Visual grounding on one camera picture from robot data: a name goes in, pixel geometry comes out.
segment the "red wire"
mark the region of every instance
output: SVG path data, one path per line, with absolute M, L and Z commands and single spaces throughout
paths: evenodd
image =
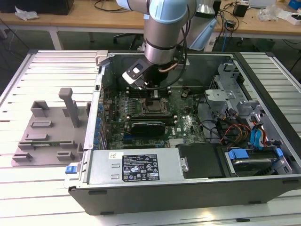
M 243 126 L 243 127 L 246 127 L 248 130 L 251 131 L 251 129 L 250 129 L 248 126 L 246 126 L 246 125 L 243 125 L 243 124 L 234 124 L 234 125 L 231 125 L 231 126 L 226 130 L 225 135 L 227 135 L 227 133 L 230 131 L 230 129 L 231 129 L 233 126 Z

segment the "black box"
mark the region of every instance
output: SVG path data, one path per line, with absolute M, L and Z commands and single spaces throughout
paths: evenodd
M 0 0 L 1 13 L 14 13 L 15 6 L 23 11 L 68 15 L 74 0 Z
M 234 7 L 233 15 L 238 16 L 238 17 L 244 17 L 248 8 L 249 8 L 249 5 L 237 3 Z

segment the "white paper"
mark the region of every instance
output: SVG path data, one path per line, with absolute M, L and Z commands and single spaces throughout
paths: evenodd
M 26 12 L 23 10 L 18 9 L 16 6 L 16 12 L 15 15 L 19 18 L 21 18 L 22 20 L 27 21 L 27 19 L 37 19 L 39 18 L 37 12 Z
M 280 19 L 286 20 L 289 16 L 291 16 L 293 13 L 281 10 L 276 16 Z

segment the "motherboard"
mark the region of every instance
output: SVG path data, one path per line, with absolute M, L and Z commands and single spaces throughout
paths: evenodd
M 169 89 L 148 98 L 139 90 L 103 89 L 97 120 L 105 136 L 95 132 L 94 149 L 166 148 L 205 142 L 196 114 L 200 96 L 188 93 Z

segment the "sticker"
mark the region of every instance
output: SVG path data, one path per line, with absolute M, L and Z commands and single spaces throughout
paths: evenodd
M 156 154 L 123 155 L 122 169 L 124 182 L 160 180 Z
M 122 159 L 123 152 L 110 152 L 109 159 Z

